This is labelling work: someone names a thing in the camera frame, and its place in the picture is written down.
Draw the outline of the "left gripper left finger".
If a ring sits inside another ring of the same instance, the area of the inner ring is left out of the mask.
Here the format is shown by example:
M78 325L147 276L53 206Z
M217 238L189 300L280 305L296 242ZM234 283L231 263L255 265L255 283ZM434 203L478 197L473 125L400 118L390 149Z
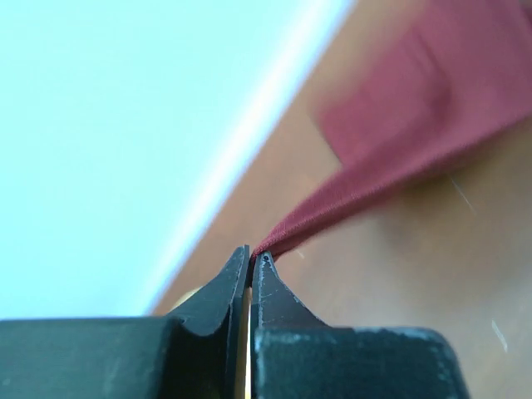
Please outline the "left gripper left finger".
M4 398L242 398L249 247L164 316L5 320Z

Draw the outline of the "dark red cloth napkin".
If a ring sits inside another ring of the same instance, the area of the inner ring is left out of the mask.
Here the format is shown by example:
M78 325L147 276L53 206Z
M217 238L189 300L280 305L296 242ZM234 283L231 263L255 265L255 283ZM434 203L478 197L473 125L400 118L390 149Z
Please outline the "dark red cloth napkin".
M518 1L431 1L320 131L341 169L256 247L278 257L531 113L531 10Z

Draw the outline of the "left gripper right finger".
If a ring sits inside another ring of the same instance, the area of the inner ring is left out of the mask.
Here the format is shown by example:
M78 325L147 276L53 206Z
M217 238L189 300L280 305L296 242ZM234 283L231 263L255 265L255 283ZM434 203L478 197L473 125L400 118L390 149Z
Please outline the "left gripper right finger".
M279 277L254 265L250 319L254 398L467 398L451 345L414 327L332 327Z

